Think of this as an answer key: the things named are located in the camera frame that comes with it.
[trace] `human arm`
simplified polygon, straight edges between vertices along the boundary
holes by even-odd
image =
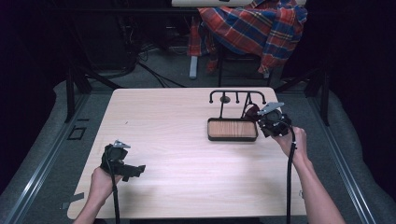
[[[304,193],[306,215],[310,224],[345,223],[327,190],[323,187],[315,172],[312,162],[306,153],[306,133],[304,129],[293,127],[296,149],[293,164],[300,177]],[[289,156],[291,134],[277,136],[274,139],[280,144],[283,152]]]
[[[122,176],[115,176],[116,183],[121,179]],[[111,181],[111,176],[102,168],[95,168],[92,173],[90,194],[88,195],[87,202],[73,223],[93,223],[99,210],[105,204],[106,199],[110,196],[112,191],[113,183]]]

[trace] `plaid shirt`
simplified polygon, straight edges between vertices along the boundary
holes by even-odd
[[[188,55],[217,53],[217,43],[238,54],[262,57],[259,72],[282,65],[303,34],[307,11],[295,0],[254,0],[243,8],[198,8],[193,18]]]

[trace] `table surface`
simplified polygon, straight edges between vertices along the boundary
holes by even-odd
[[[89,194],[91,174],[105,146],[115,140],[130,145],[125,164],[147,165],[140,177],[121,181],[121,218],[263,217],[286,215],[287,157],[259,129],[255,142],[214,142],[207,120],[218,118],[221,93],[213,90],[260,91],[276,102],[270,88],[120,89],[113,92],[92,145],[67,215],[76,218]],[[224,118],[240,118],[245,93],[228,93]],[[259,94],[252,100],[262,107]],[[301,184],[292,170],[291,214],[305,215]],[[98,214],[115,216],[110,196]]]
[[[173,7],[244,7],[252,0],[230,0],[228,2],[220,0],[172,0]],[[306,0],[296,0],[300,6],[304,6]]]

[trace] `dark background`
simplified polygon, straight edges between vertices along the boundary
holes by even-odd
[[[49,23],[48,15],[38,8],[42,2],[0,3],[1,191],[50,114],[56,99],[52,89],[65,80],[69,68],[67,55],[88,67],[122,70],[130,66],[131,49],[123,43],[117,20],[96,18],[92,24],[84,18],[71,21],[69,24],[76,25],[82,38],[78,43],[69,28],[53,25],[64,21],[51,17]],[[66,4],[73,6],[76,2]],[[105,0],[96,4],[111,6]],[[168,7],[169,1],[145,4],[141,7]],[[396,156],[392,127],[396,115],[395,5],[391,0],[381,1],[381,5],[372,0],[348,1],[347,5],[340,0],[308,0],[303,39],[288,60],[283,77],[302,76],[321,66],[328,68],[331,90],[340,98],[358,133],[364,161],[375,181],[396,200],[396,168],[392,162]],[[163,22],[150,20],[140,25],[148,38],[166,49],[163,35],[155,32],[163,31],[163,27]],[[97,52],[106,50],[96,46],[108,44],[109,39],[113,41],[108,46],[108,58],[94,58]]]

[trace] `gray carpet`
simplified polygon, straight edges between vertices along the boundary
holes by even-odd
[[[190,58],[186,57],[183,49],[175,49],[163,52],[153,50],[148,53],[146,62],[149,66],[164,77],[168,77],[180,84],[194,87],[217,87],[217,74],[205,73],[205,61],[202,58],[198,64],[198,78],[189,79]],[[237,63],[225,64],[225,74],[241,69],[245,65]],[[279,79],[281,70],[277,70],[271,83],[275,88],[282,84]],[[129,75],[111,79],[126,88],[161,88],[158,80],[140,66]],[[101,119],[111,96],[111,89],[96,80],[90,80],[93,86],[91,95],[80,95],[77,92],[78,112],[69,124],[64,124],[66,118],[65,84],[61,83],[55,88],[58,98],[48,122],[33,145],[31,152],[26,157],[20,170],[16,173],[8,188],[0,197],[1,216],[0,222],[18,221],[20,223],[70,223],[66,215],[67,202],[73,196],[79,176],[82,172],[85,160],[88,157],[94,137],[98,131]],[[231,80],[225,80],[224,84],[232,84]],[[236,84],[242,86],[263,86],[265,82],[236,80]],[[364,218],[357,210],[347,182],[340,175],[332,154],[332,144],[327,132],[331,132],[337,146],[342,151],[350,172],[367,202],[374,219],[374,223],[394,223],[396,220],[396,203],[374,182],[371,174],[361,159],[361,146],[359,139],[350,124],[341,104],[335,95],[331,94],[329,104],[329,128],[323,128],[318,119],[316,109],[317,100],[305,98],[301,94],[304,83],[293,87],[288,92],[277,95],[280,102],[284,102],[283,112],[292,119],[293,125],[305,128],[308,134],[308,155],[315,165],[320,180],[329,191],[335,203],[339,207],[347,223],[364,223]],[[85,133],[80,140],[67,140],[73,128],[84,128]],[[42,184],[39,191],[30,195],[32,201],[23,201],[24,206],[16,208],[21,201],[21,196],[30,192],[24,190],[35,169],[40,166],[49,151],[57,147],[57,153],[51,154],[53,163],[48,165],[48,172],[42,176]],[[200,220],[201,223],[209,223],[209,220]],[[235,223],[248,223],[245,219],[233,220]],[[262,223],[285,223],[285,217],[262,217]],[[155,223],[169,223],[169,220],[155,220]],[[306,223],[306,217],[293,217],[292,223]]]

